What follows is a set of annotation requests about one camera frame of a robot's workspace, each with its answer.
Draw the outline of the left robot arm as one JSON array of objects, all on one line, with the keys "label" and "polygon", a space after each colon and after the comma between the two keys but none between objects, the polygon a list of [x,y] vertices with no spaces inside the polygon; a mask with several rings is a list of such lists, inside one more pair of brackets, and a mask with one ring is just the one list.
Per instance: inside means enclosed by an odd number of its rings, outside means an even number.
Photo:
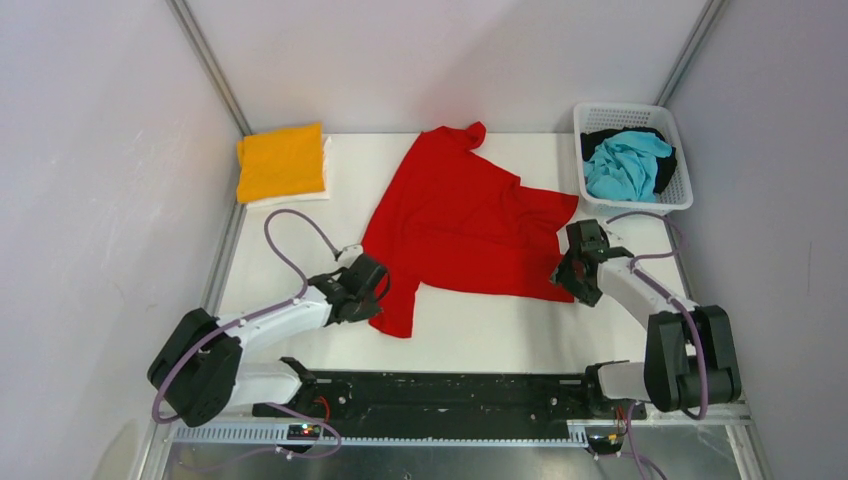
[{"label": "left robot arm", "polygon": [[186,313],[147,371],[157,403],[189,427],[235,407],[277,403],[292,416],[314,406],[310,372],[298,361],[259,361],[261,352],[289,337],[331,324],[369,320],[382,309],[380,284],[388,270],[362,253],[349,266],[307,279],[291,299],[248,314],[214,317]]}]

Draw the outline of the red t-shirt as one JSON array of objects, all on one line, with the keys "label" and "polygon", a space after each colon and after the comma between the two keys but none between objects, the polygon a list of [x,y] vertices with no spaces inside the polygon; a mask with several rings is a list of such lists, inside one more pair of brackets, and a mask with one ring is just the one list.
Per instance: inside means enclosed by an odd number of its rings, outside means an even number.
[{"label": "red t-shirt", "polygon": [[486,135],[481,122],[421,133],[376,207],[362,245],[389,274],[382,311],[369,322],[379,332],[411,337],[422,284],[573,302],[550,277],[577,197],[524,186],[477,155]]}]

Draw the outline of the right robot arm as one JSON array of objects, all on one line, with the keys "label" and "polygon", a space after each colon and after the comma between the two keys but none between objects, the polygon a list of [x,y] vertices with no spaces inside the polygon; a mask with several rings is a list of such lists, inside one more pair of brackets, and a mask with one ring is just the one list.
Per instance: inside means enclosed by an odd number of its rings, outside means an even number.
[{"label": "right robot arm", "polygon": [[579,303],[594,307],[609,297],[646,332],[641,362],[590,365],[580,394],[584,410],[598,418],[621,399],[680,411],[701,420],[710,406],[730,404],[743,393],[730,319],[720,306],[699,305],[644,270],[640,257],[613,246],[602,224],[580,220],[566,227],[568,249],[551,281]]}]

